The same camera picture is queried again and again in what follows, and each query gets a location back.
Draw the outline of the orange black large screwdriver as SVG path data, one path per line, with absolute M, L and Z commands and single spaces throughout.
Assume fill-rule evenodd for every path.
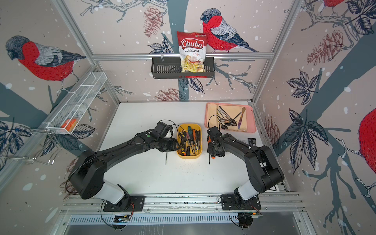
M 216 159 L 216 157 L 215 157 L 215 156 L 212 156 L 212 155 L 210 155 L 210 156 L 209 156 L 209 164 L 211 164 L 211 161 L 212 161 L 212 160 L 214 160 L 214 159 Z

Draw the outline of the yellow storage box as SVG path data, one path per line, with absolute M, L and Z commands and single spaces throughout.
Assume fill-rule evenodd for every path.
M 203 152 L 202 129 L 197 123 L 177 125 L 177 154 L 182 159 L 197 159 Z

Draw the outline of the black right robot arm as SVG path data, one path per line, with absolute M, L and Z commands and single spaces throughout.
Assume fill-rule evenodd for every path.
M 222 134 L 217 127 L 209 128 L 207 133 L 210 156 L 225 157 L 231 153 L 246 165 L 248 180 L 234 190 L 236 203 L 245 203 L 284 181 L 285 175 L 269 147 L 248 145 L 231 134 Z

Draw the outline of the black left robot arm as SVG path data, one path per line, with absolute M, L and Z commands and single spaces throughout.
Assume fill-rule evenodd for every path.
M 104 180 L 112 167 L 138 154 L 156 149 L 160 152 L 178 150 L 173 125 L 159 121 L 155 128 L 137 133 L 131 140 L 98 152 L 83 152 L 68 177 L 68 182 L 84 200 L 100 198 L 112 204 L 127 204 L 129 193 L 117 184 Z

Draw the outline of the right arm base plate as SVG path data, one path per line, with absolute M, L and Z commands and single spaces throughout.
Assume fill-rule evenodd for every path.
M 244 201 L 240 197 L 237 198 L 234 194 L 222 194 L 219 198 L 222 210 L 261 210 L 260 200 L 258 196 L 251 197 Z

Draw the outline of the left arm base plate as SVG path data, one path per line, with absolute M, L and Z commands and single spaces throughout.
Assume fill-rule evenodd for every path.
M 144 195 L 126 195 L 117 204 L 105 201 L 104 212 L 141 212 L 145 204 L 146 196 Z

